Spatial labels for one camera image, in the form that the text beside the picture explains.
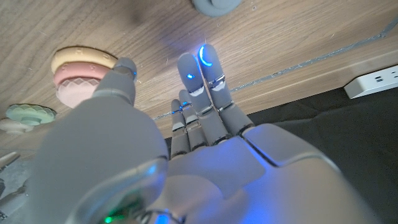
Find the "wood grain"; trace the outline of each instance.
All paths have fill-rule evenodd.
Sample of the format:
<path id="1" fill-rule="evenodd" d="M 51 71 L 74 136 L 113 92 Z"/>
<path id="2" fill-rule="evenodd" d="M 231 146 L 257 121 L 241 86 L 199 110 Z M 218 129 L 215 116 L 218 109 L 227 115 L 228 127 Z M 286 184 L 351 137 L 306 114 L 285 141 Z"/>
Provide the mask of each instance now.
<path id="1" fill-rule="evenodd" d="M 189 0 L 4 0 L 0 4 L 0 113 L 13 103 L 51 107 L 58 119 L 69 112 L 55 97 L 50 72 L 52 55 L 62 47 L 85 45 L 132 58 L 139 69 L 136 107 L 154 118 L 169 112 L 170 101 L 183 88 L 176 67 L 179 55 L 194 54 L 205 42 L 217 49 L 228 85 L 234 88 L 372 37 L 396 15 L 396 0 L 243 1 L 219 18 L 199 14 Z M 372 58 L 390 59 L 398 46 L 387 46 L 385 40 L 378 40 L 361 47 L 368 48 L 364 52 L 353 50 L 329 58 L 239 90 L 233 97 L 246 113 L 252 113 L 337 88 L 349 78 L 321 74 L 377 60 Z M 382 62 L 375 64 L 370 63 L 368 70 Z M 352 71 L 349 77 L 356 75 L 359 72 Z M 169 117 L 157 121 L 165 138 L 170 136 L 169 122 Z M 19 137 L 1 133 L 0 148 L 34 150 L 50 127 Z"/>

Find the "robot finger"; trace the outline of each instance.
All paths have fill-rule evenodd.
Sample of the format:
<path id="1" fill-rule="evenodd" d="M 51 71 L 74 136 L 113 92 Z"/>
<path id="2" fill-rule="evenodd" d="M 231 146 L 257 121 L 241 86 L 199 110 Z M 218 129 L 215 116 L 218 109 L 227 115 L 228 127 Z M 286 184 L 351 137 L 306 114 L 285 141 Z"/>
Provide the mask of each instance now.
<path id="1" fill-rule="evenodd" d="M 232 135 L 242 135 L 243 131 L 254 124 L 232 100 L 215 48 L 210 44 L 203 45 L 198 58 L 211 100 L 226 129 Z"/>
<path id="2" fill-rule="evenodd" d="M 185 119 L 182 114 L 180 101 L 173 100 L 172 104 L 172 146 L 171 158 L 184 155 L 190 152 L 187 129 L 185 128 Z"/>
<path id="3" fill-rule="evenodd" d="M 195 57 L 189 53 L 182 54 L 178 59 L 177 67 L 181 81 L 188 91 L 193 109 L 205 133 L 206 140 L 209 144 L 214 145 L 228 139 L 230 134 L 211 104 Z"/>
<path id="4" fill-rule="evenodd" d="M 107 72 L 92 97 L 118 96 L 134 105 L 136 98 L 136 64 L 129 58 L 119 58 L 115 66 Z"/>
<path id="5" fill-rule="evenodd" d="M 192 108 L 192 102 L 189 97 L 187 90 L 181 90 L 178 94 L 180 97 L 182 113 L 185 118 L 185 126 L 188 133 L 189 143 L 191 151 L 198 149 L 199 147 L 207 146 L 205 134 L 199 123 L 198 116 L 195 110 Z"/>

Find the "outlet socket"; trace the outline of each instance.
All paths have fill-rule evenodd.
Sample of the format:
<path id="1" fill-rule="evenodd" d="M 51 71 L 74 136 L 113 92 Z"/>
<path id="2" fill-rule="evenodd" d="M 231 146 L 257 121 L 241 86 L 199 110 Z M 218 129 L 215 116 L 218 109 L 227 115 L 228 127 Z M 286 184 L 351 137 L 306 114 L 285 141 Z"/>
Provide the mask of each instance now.
<path id="1" fill-rule="evenodd" d="M 398 87 L 398 65 L 360 76 L 344 86 L 350 99 Z"/>

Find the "gray round knob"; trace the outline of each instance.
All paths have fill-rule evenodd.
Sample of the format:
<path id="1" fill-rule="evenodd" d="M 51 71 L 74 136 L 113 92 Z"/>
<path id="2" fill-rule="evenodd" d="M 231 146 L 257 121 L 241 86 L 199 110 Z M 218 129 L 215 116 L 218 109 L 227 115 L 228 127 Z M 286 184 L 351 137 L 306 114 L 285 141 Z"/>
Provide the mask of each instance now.
<path id="1" fill-rule="evenodd" d="M 192 0 L 195 8 L 204 15 L 223 16 L 234 10 L 241 0 Z"/>

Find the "glowing blue light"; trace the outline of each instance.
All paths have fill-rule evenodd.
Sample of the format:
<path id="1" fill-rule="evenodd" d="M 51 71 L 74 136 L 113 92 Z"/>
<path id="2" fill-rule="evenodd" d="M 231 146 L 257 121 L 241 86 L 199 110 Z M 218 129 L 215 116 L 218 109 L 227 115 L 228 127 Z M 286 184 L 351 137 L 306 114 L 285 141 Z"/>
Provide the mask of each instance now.
<path id="1" fill-rule="evenodd" d="M 155 171 L 156 171 L 156 166 L 152 166 L 151 168 L 149 168 L 148 174 L 153 174 Z"/>
<path id="2" fill-rule="evenodd" d="M 155 224 L 167 224 L 167 223 L 169 223 L 169 218 L 166 215 L 159 215 L 155 221 Z"/>
<path id="3" fill-rule="evenodd" d="M 207 67 L 210 67 L 210 66 L 213 65 L 213 63 L 206 62 L 205 59 L 203 59 L 203 49 L 204 49 L 204 48 L 205 48 L 205 46 L 202 46 L 202 47 L 200 48 L 200 50 L 199 50 L 199 57 L 200 57 L 201 62 L 202 62 L 204 65 L 206 65 Z"/>

